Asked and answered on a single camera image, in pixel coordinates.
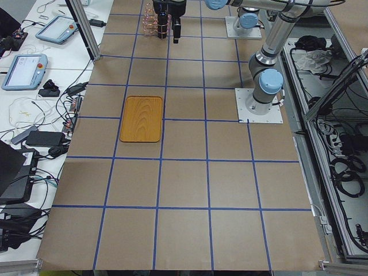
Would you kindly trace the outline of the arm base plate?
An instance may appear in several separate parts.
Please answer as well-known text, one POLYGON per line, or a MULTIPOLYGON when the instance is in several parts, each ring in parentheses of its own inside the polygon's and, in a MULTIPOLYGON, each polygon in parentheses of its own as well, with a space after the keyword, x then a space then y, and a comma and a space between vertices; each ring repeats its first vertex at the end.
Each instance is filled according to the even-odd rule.
POLYGON ((272 103, 259 103, 253 98, 252 88, 236 88, 235 98, 238 122, 250 124, 282 124, 281 108, 277 96, 272 103))
POLYGON ((229 39, 260 40, 262 38, 256 14, 243 14, 240 17, 227 16, 225 26, 229 39))

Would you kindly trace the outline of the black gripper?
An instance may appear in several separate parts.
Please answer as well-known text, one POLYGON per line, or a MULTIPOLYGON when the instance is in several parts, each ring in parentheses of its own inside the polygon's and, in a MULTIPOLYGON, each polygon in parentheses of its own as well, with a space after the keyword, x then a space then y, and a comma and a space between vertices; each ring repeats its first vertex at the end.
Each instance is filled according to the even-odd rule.
POLYGON ((156 14, 170 14, 172 16, 171 28, 173 33, 173 43, 178 44, 181 38, 181 19, 186 12, 187 0, 153 0, 156 14))

